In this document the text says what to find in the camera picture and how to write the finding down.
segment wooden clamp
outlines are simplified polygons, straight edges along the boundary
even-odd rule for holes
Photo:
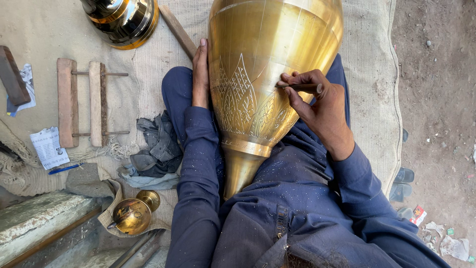
[[[106,72],[100,62],[89,62],[88,72],[78,72],[76,61],[58,58],[58,113],[59,144],[62,148],[79,145],[80,136],[91,136],[91,145],[103,147],[106,135],[128,134],[129,131],[107,132],[106,75],[128,76],[127,73]],[[89,75],[89,102],[91,110],[91,133],[79,134],[78,121],[78,80],[77,74]]]

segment wooden block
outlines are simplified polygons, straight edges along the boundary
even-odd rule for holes
[[[168,6],[159,5],[159,11],[162,13],[162,18],[169,27],[170,31],[174,34],[175,38],[177,38],[183,50],[185,50],[185,53],[191,60],[193,60],[193,57],[197,52],[197,47],[192,42],[192,39],[190,39],[187,32],[183,29],[182,25],[170,11]]]
[[[22,105],[31,101],[13,55],[6,46],[0,46],[0,78],[13,105]]]
[[[72,148],[79,145],[78,122],[78,79],[71,72],[76,71],[76,61],[58,58],[56,72],[58,76],[58,128],[59,145]]]
[[[89,103],[91,106],[91,145],[103,147],[108,143],[107,103],[106,103],[106,67],[100,62],[89,62]]]

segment brass base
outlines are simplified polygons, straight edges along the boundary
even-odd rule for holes
[[[160,205],[160,196],[156,191],[142,190],[136,198],[122,200],[112,213],[113,223],[119,231],[137,235],[149,227],[154,212]]]
[[[229,145],[226,142],[227,138],[224,138],[221,147],[225,153],[227,171],[223,199],[228,200],[253,182],[256,171],[269,157],[271,148],[247,141],[241,141],[246,143],[247,147]],[[255,150],[258,147],[262,147],[263,150]]]
[[[156,191],[142,190],[136,195],[136,198],[145,201],[151,212],[156,211],[160,206],[160,196]]]

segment blue trousers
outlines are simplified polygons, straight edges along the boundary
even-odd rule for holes
[[[340,84],[345,89],[345,112],[346,122],[350,127],[349,118],[349,90],[347,86],[346,76],[344,74],[344,67],[340,55],[337,54],[332,66],[327,72],[326,78],[334,84]],[[187,139],[185,133],[185,117],[184,112],[188,106],[192,105],[192,70],[187,67],[174,67],[164,76],[162,80],[162,97],[164,99],[165,107],[169,112],[172,124],[177,137],[181,144],[184,144]],[[215,128],[218,130],[218,123],[215,120]],[[317,171],[320,171],[323,177],[322,182],[332,180],[333,171],[327,165],[326,153],[327,149],[323,146],[321,140],[312,132],[308,126],[299,119],[291,130],[283,137],[283,139],[273,147],[271,157],[268,158],[259,168],[260,170],[268,168],[270,165],[279,160],[282,148],[286,146],[294,146],[309,156],[314,163],[312,163]],[[223,195],[225,163],[223,150],[221,147],[217,148],[215,152],[215,165],[217,170],[218,181],[220,184],[220,195]]]

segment hand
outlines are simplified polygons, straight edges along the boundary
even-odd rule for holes
[[[200,39],[200,46],[193,57],[192,106],[208,109],[210,84],[208,79],[208,42]]]
[[[298,113],[322,141],[334,161],[347,159],[354,151],[355,142],[352,131],[347,127],[345,114],[345,89],[339,84],[332,84],[320,70],[312,70],[292,76],[281,74],[280,85],[284,84],[322,84],[322,92],[315,94],[316,102],[311,106],[304,102],[291,87],[285,91],[289,104]]]

